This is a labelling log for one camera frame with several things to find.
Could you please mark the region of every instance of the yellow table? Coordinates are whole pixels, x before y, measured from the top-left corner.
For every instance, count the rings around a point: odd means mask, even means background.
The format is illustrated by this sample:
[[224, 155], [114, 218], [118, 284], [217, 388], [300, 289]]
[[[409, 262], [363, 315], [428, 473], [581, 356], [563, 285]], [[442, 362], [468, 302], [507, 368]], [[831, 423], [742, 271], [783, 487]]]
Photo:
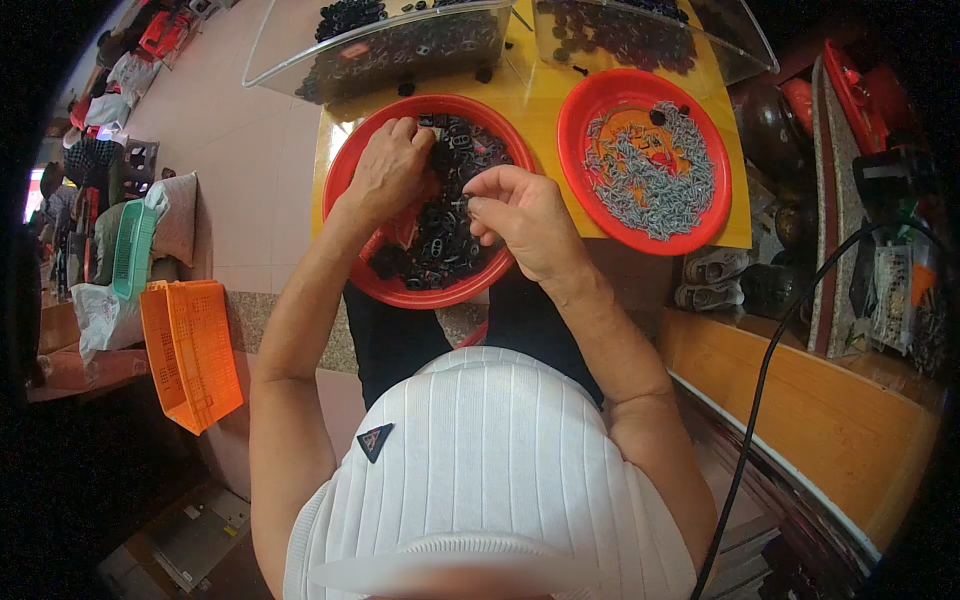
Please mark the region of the yellow table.
[[[699, 27], [693, 10], [681, 2], [690, 16], [690, 24]], [[516, 10], [533, 24], [532, 7], [521, 0]], [[534, 34], [518, 19], [511, 18], [507, 29], [507, 41], [514, 47], [505, 50], [503, 59], [494, 71], [488, 84], [480, 84], [472, 74], [457, 75], [417, 83], [418, 94], [455, 93], [478, 100], [493, 108], [511, 122], [523, 136], [539, 169], [547, 177], [556, 180], [564, 193], [567, 208], [583, 237], [607, 237], [590, 220], [580, 207], [564, 179], [557, 155], [557, 115], [569, 91], [583, 76], [569, 66], [555, 66], [540, 60]], [[750, 248], [750, 197], [747, 191], [747, 174], [744, 168], [740, 137], [733, 120], [733, 110], [726, 88], [720, 80], [719, 67], [709, 44], [697, 40], [697, 84], [705, 89], [714, 89], [702, 95], [688, 90], [713, 120], [723, 137], [730, 157], [732, 175], [732, 203], [727, 223], [710, 243], [734, 248]], [[610, 58], [610, 67], [615, 66]], [[657, 75], [680, 84], [681, 78], [663, 69]], [[684, 81], [689, 88], [690, 79]], [[313, 172], [312, 229], [316, 235], [323, 225], [323, 197], [326, 173], [344, 141], [359, 123], [380, 108], [399, 98], [395, 89], [356, 98], [324, 107], [317, 136], [317, 156]]]

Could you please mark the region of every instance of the left hand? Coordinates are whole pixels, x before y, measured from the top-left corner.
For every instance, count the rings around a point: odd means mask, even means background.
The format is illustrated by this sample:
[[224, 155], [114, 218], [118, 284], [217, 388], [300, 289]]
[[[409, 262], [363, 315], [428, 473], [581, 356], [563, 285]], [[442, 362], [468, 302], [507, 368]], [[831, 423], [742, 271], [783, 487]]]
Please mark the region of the left hand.
[[390, 119], [373, 133], [353, 181], [334, 206], [344, 203], [355, 217], [382, 225], [423, 191], [423, 169], [434, 134], [411, 117]]

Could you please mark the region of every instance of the black cable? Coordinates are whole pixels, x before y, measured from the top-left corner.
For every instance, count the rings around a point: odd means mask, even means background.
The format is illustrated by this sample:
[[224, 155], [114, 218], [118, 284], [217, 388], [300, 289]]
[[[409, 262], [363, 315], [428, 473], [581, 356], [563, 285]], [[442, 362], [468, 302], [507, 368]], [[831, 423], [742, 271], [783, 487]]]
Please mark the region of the black cable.
[[790, 308], [786, 311], [786, 315], [784, 315], [783, 319], [780, 321], [780, 326], [777, 327], [777, 331], [774, 333], [773, 337], [770, 338], [770, 344], [767, 345], [767, 351], [763, 355], [763, 362], [760, 363], [760, 372], [756, 377], [754, 404], [750, 409], [750, 418], [747, 420], [747, 429], [743, 434], [743, 447], [740, 449], [740, 458], [736, 462], [736, 469], [733, 471], [733, 480], [730, 483], [730, 491], [727, 492], [727, 500], [724, 502], [723, 510], [720, 511], [720, 519], [717, 521], [717, 528], [713, 532], [713, 540], [710, 542], [710, 546], [707, 551], [707, 557], [704, 559], [704, 565], [700, 568], [700, 574], [697, 576], [697, 585], [693, 589], [693, 593], [690, 594], [690, 600], [699, 600], [701, 594], [704, 592], [704, 588], [707, 586], [707, 579], [709, 577], [710, 570], [713, 568], [713, 562], [716, 561], [717, 552], [720, 549], [720, 539], [723, 538], [724, 529], [727, 527], [727, 521], [730, 519], [730, 512], [733, 509], [733, 501], [736, 499], [736, 493], [740, 488], [740, 480], [743, 478], [743, 470], [747, 466], [747, 456], [750, 453], [750, 443], [754, 439], [756, 415], [759, 413], [760, 398], [763, 396], [763, 384], [767, 379], [767, 368], [770, 366], [770, 359], [774, 355], [774, 350], [777, 348], [780, 338], [786, 331], [787, 324], [794, 317], [794, 315], [797, 314], [804, 302], [813, 296], [814, 291], [817, 289], [817, 284], [820, 283], [820, 280], [823, 279], [827, 272], [833, 268], [838, 260], [840, 260], [840, 256], [842, 256], [844, 252], [852, 248], [855, 244], [858, 244], [860, 240], [867, 235], [870, 235], [875, 230], [891, 226], [908, 226], [916, 229], [928, 237], [931, 242], [936, 244], [937, 248], [940, 249], [941, 255], [945, 261], [950, 261], [952, 259], [952, 254], [947, 245], [937, 238], [936, 234], [934, 234], [930, 228], [918, 221], [901, 218], [868, 224], [858, 229], [853, 235], [847, 238], [843, 244], [833, 251], [829, 258], [824, 261], [824, 266], [822, 266], [820, 270], [817, 271], [817, 274], [813, 276], [813, 280], [806, 287], [804, 293], [799, 298], [794, 300], [793, 304], [790, 305]]

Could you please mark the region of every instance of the tiled floor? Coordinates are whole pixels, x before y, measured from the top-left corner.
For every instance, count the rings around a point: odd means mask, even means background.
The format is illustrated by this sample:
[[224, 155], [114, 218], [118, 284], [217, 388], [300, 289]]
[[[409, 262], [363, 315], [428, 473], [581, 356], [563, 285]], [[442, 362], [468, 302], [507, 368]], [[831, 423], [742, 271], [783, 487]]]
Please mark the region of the tiled floor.
[[269, 6], [243, 0], [214, 14], [126, 127], [160, 142], [158, 168], [197, 171], [210, 225], [198, 231], [197, 255], [210, 257], [200, 275], [242, 292], [279, 293], [310, 243], [320, 108], [241, 85]]

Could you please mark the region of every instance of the clear acrylic bin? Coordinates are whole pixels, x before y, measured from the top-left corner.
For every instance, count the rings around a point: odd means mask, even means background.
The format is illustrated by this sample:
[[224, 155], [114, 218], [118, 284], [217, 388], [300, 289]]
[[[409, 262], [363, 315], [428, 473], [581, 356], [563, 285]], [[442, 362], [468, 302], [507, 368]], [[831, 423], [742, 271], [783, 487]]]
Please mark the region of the clear acrylic bin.
[[515, 1], [402, 12], [416, 0], [384, 0], [389, 18], [318, 44], [320, 11], [333, 3], [274, 0], [247, 61], [243, 86], [262, 85], [322, 105], [437, 75], [492, 68], [503, 52]]
[[538, 53], [555, 65], [576, 65], [590, 72], [637, 67], [695, 97], [762, 71], [780, 71], [743, 0], [680, 0], [677, 8], [683, 14], [675, 13], [677, 18], [668, 16], [669, 9], [664, 14], [612, 0], [532, 3]]

